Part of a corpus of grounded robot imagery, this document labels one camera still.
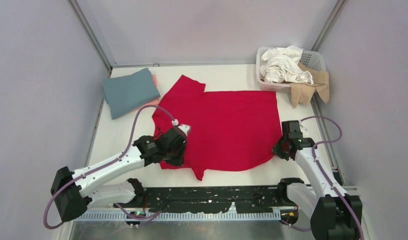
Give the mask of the red t shirt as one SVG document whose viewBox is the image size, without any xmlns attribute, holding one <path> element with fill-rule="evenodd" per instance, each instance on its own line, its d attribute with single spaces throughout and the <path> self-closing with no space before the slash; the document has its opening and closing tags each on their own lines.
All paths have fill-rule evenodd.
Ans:
<svg viewBox="0 0 408 240">
<path fill-rule="evenodd" d="M 206 91 L 185 75 L 153 113 L 155 133 L 168 131 L 172 117 L 191 127 L 183 167 L 198 180 L 206 170 L 239 172 L 266 163 L 282 136 L 275 92 Z"/>
</svg>

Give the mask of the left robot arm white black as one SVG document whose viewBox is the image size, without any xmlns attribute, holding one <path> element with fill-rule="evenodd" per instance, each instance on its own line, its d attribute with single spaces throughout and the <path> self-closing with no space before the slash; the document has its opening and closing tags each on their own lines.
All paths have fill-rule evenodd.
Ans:
<svg viewBox="0 0 408 240">
<path fill-rule="evenodd" d="M 92 166 L 70 170 L 60 168 L 51 185 L 52 202 L 62 222 L 69 222 L 90 208 L 124 204 L 144 199 L 144 189 L 137 179 L 120 184 L 109 181 L 150 164 L 166 162 L 180 167 L 184 162 L 187 135 L 191 127 L 173 126 L 158 137 L 144 135 L 129 145 L 126 153 L 115 155 Z"/>
</svg>

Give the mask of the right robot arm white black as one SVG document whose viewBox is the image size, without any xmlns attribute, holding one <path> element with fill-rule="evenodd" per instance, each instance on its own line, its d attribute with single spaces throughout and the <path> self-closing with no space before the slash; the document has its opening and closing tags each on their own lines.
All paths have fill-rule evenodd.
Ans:
<svg viewBox="0 0 408 240">
<path fill-rule="evenodd" d="M 273 153 L 296 162 L 312 187 L 297 177 L 283 178 L 277 185 L 281 200 L 293 203 L 310 219 L 308 231 L 317 240 L 363 240 L 362 201 L 328 172 L 318 155 L 322 142 L 304 137 L 300 120 L 284 121 L 281 128 L 282 136 Z"/>
</svg>

